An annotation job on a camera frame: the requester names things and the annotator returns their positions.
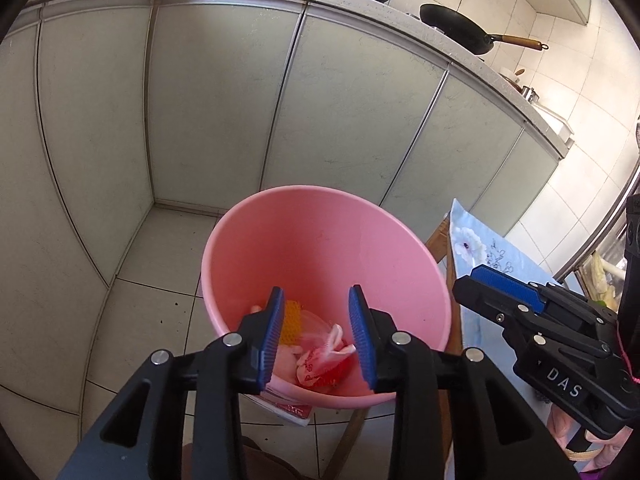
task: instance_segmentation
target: plastic bag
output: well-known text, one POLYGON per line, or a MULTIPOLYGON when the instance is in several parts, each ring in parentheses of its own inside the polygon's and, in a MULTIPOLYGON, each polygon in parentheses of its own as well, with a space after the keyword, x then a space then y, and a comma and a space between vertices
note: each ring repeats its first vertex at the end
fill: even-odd
POLYGON ((298 382, 314 390, 335 386, 350 370, 355 351, 354 345, 345 345, 342 340, 342 327, 334 324, 322 344, 298 360, 298 382))

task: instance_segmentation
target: white cabinet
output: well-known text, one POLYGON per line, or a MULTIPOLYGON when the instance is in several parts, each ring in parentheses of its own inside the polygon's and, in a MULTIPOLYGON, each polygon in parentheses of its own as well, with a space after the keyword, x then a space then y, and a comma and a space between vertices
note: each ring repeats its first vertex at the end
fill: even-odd
POLYGON ((109 283, 152 204, 143 115, 150 7, 54 17, 63 5, 50 6, 42 24, 42 125, 66 208, 109 283))
POLYGON ((263 187, 315 184, 380 203, 443 73, 387 40, 308 16, 263 187))
POLYGON ((521 130, 487 98, 450 76, 382 207, 426 240, 454 198, 466 209, 473 206, 521 130))
POLYGON ((32 26, 0 44, 0 384, 77 413, 106 287, 68 222, 44 155, 36 36, 32 26))
POLYGON ((258 191, 301 9, 159 9, 148 133, 157 199, 225 209, 258 191))
POLYGON ((523 132, 471 213, 505 236, 545 187, 556 166, 536 139, 523 132))

